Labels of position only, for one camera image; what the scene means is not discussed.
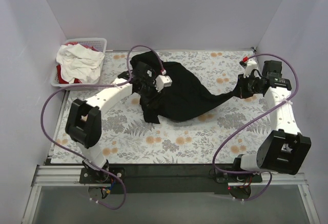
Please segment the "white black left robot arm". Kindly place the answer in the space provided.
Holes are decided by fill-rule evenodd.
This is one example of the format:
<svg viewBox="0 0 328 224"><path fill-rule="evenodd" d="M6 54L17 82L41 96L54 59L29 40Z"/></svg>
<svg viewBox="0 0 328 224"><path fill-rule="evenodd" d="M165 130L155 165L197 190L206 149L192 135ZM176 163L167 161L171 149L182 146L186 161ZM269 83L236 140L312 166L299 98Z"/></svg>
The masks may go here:
<svg viewBox="0 0 328 224"><path fill-rule="evenodd" d="M138 63L131 73L121 73L112 87L85 100L76 99L72 102L65 131L80 148L84 157L83 165L95 181L105 182L109 177L100 170L109 171L108 160L98 144L102 133L102 115L133 93L138 93L146 101L152 101L171 84L172 80L165 70L156 74L149 65Z"/></svg>

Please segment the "black t-shirt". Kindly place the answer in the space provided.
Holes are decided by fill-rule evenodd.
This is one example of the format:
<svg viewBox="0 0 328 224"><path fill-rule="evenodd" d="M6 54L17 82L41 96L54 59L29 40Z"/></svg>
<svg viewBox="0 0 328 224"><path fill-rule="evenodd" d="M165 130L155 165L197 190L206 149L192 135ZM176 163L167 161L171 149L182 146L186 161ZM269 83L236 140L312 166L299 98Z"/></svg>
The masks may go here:
<svg viewBox="0 0 328 224"><path fill-rule="evenodd" d="M233 91L214 95L182 64L162 62L162 65L172 84L163 89L159 100L148 105L146 97L140 96L143 118L147 123L159 124L159 116L175 122L191 120L220 106L232 97L243 98L240 82Z"/></svg>

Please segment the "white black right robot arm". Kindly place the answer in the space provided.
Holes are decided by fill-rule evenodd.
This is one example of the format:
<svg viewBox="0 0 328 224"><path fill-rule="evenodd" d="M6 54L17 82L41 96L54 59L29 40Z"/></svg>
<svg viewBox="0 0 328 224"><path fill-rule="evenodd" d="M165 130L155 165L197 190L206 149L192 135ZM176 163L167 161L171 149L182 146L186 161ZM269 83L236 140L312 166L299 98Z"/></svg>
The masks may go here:
<svg viewBox="0 0 328 224"><path fill-rule="evenodd" d="M255 154L239 155L235 162L243 171L278 172L289 175L298 173L311 147L309 137L299 130L287 100L292 94L291 82L282 77L282 63L266 61L262 72L254 60L245 58L240 63L244 74L238 79L246 95L262 94L271 109L271 132Z"/></svg>

